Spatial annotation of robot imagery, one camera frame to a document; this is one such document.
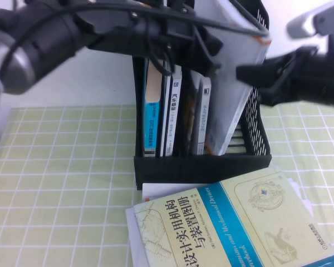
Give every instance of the black desk organizer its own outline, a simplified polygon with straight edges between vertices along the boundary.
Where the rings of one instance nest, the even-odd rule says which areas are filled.
[[[261,0],[239,0],[239,3],[265,27],[269,27],[268,14]],[[252,90],[239,122],[246,153],[225,154],[223,156],[143,157],[144,59],[134,57],[132,62],[134,65],[137,109],[134,164],[138,190],[142,189],[145,182],[208,184],[269,166],[272,157],[261,120],[260,106],[257,101],[258,90],[256,88]]]

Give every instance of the book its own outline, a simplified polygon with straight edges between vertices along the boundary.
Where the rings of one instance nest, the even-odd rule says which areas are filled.
[[[210,78],[195,71],[190,73],[194,84],[193,89],[197,96],[190,150],[193,155],[203,155],[212,83]]]
[[[166,141],[166,129],[168,129],[168,109],[169,109],[169,99],[171,96],[171,76],[163,77],[163,89],[164,89],[164,110],[163,110],[163,121],[161,129],[161,146],[160,146],[160,156],[165,155],[165,141]]]
[[[144,156],[156,156],[162,74],[152,62],[145,60],[144,82]]]
[[[170,97],[168,105],[168,124],[166,127],[165,134],[165,156],[173,155],[173,147],[175,141],[175,133],[178,118],[179,109],[179,99],[180,99],[180,89],[182,84],[182,68],[180,66],[175,66],[175,72],[173,73],[170,81]]]
[[[133,209],[145,266],[334,266],[334,248],[273,168]]]
[[[195,1],[197,16],[230,23],[247,29],[258,29],[232,4],[235,1]],[[262,63],[271,44],[270,37],[208,29],[223,42],[219,53],[213,57],[222,62],[218,74],[212,78],[213,92],[210,99],[206,143],[212,155],[224,155],[233,136],[252,90],[251,86],[236,78],[240,65]]]
[[[301,199],[301,191],[298,183],[292,179],[287,179],[291,184],[298,197]],[[181,191],[190,190],[196,187],[206,186],[206,184],[143,184],[142,202],[158,199],[160,197],[176,194]],[[312,204],[309,200],[303,200],[303,204],[313,216]],[[127,228],[129,231],[129,240],[132,254],[132,262],[134,267],[148,267],[149,263],[144,247],[143,240],[140,235],[139,226],[135,218],[134,208],[126,209]]]
[[[199,79],[193,79],[191,72],[186,72],[185,79],[182,84],[182,154],[189,156],[191,147],[191,138],[193,134],[195,110],[197,108],[197,91],[199,89]]]

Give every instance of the blue book spine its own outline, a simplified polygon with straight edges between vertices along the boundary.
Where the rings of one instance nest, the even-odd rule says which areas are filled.
[[[146,157],[156,156],[159,110],[160,110],[159,102],[145,104],[144,155]]]
[[[159,121],[160,102],[146,102],[146,81],[148,72],[148,60],[145,59],[144,69],[144,90],[143,90],[143,108],[144,108],[144,156],[155,157],[157,146],[157,131]]]

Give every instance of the green grid pattern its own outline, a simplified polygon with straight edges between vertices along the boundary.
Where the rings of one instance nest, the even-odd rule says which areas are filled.
[[[334,109],[262,108],[272,164],[334,245]],[[0,266],[132,266],[135,106],[12,110],[0,144]]]
[[[298,182],[334,246],[334,108],[310,103],[262,107],[272,165]]]
[[[0,144],[0,266],[132,266],[136,107],[14,109]]]

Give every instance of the robotic arm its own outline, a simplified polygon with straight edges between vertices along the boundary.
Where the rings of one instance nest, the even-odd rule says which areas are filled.
[[[132,0],[95,2],[26,0],[26,6],[16,11],[0,9],[0,79],[4,92],[26,92],[83,47],[148,57],[165,75],[170,72],[158,59],[169,61],[172,68],[175,64],[187,66],[205,76],[219,68],[212,56],[223,44],[202,27],[208,20],[196,18],[193,9],[182,1],[174,1],[169,8],[148,0],[143,2],[155,6],[149,8]],[[43,23],[42,18],[49,19]],[[30,32],[35,24],[36,30]]]
[[[238,79],[258,87],[264,105],[305,100],[334,106],[334,2],[295,18],[287,31],[293,39],[329,35],[328,52],[301,47],[260,66],[238,67]]]

